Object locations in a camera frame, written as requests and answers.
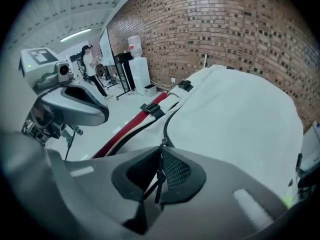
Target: black pants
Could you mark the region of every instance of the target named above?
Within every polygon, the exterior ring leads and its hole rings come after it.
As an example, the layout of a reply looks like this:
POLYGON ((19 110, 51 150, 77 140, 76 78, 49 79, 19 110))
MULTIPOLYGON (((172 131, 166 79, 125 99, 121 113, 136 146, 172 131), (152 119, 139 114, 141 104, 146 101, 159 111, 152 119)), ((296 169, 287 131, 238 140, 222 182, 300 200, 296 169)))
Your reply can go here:
POLYGON ((98 80, 94 75, 88 76, 88 78, 94 82, 95 86, 98 88, 98 91, 102 94, 102 96, 107 97, 106 91, 102 88, 102 86, 99 84, 98 80))

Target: person wearing black cap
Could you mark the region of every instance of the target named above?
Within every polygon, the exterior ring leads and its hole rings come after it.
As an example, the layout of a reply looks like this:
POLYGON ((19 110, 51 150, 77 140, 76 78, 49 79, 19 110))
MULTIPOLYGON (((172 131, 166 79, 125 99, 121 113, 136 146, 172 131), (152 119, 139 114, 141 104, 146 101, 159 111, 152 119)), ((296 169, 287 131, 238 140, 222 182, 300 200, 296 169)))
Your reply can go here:
POLYGON ((103 87, 99 84, 97 78, 96 78, 96 70, 94 68, 94 65, 98 62, 96 59, 91 61, 91 57, 89 56, 90 54, 90 49, 92 46, 89 45, 85 45, 84 47, 82 47, 81 50, 81 65, 84 67, 88 78, 94 82, 94 84, 96 85, 96 87, 98 88, 98 91, 102 94, 102 96, 104 96, 104 98, 106 100, 110 99, 111 97, 113 97, 112 94, 107 95, 106 91, 103 89, 103 87))

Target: fluorescent light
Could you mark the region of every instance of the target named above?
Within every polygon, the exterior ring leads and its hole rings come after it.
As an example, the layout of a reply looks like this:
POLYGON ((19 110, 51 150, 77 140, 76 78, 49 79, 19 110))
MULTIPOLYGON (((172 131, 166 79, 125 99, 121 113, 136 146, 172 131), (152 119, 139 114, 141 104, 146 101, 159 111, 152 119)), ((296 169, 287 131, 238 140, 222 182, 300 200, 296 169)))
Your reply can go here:
POLYGON ((88 28, 88 29, 82 30, 82 31, 80 31, 80 32, 78 32, 78 33, 69 35, 69 36, 67 36, 67 37, 64 38, 64 39, 61 39, 60 42, 64 42, 64 41, 66 41, 66 40, 68 40, 68 39, 70 39, 70 38, 73 38, 73 37, 75 37, 75 36, 77 36, 77 35, 80 35, 80 34, 82 34, 82 33, 88 32, 88 31, 90 31, 90 30, 91 30, 91 28, 88 28))

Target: camera lens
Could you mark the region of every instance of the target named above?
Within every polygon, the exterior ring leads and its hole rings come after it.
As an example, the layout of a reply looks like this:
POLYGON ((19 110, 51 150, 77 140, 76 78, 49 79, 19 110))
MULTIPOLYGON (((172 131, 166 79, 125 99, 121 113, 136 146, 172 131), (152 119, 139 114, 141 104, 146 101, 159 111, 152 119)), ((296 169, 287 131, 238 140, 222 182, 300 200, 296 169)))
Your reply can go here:
POLYGON ((60 74, 61 75, 63 75, 63 76, 66 75, 68 73, 68 71, 69 71, 68 66, 63 65, 63 66, 60 67, 60 74))

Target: white shirt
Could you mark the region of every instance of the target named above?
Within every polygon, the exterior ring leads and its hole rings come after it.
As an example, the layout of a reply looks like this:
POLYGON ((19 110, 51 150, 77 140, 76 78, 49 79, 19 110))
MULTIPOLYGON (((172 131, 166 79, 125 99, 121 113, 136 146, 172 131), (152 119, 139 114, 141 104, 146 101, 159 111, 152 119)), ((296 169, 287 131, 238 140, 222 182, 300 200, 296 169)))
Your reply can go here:
POLYGON ((96 74, 96 70, 92 66, 90 66, 91 62, 92 62, 91 57, 85 54, 83 56, 83 63, 85 65, 86 73, 88 74, 89 77, 92 77, 96 74))

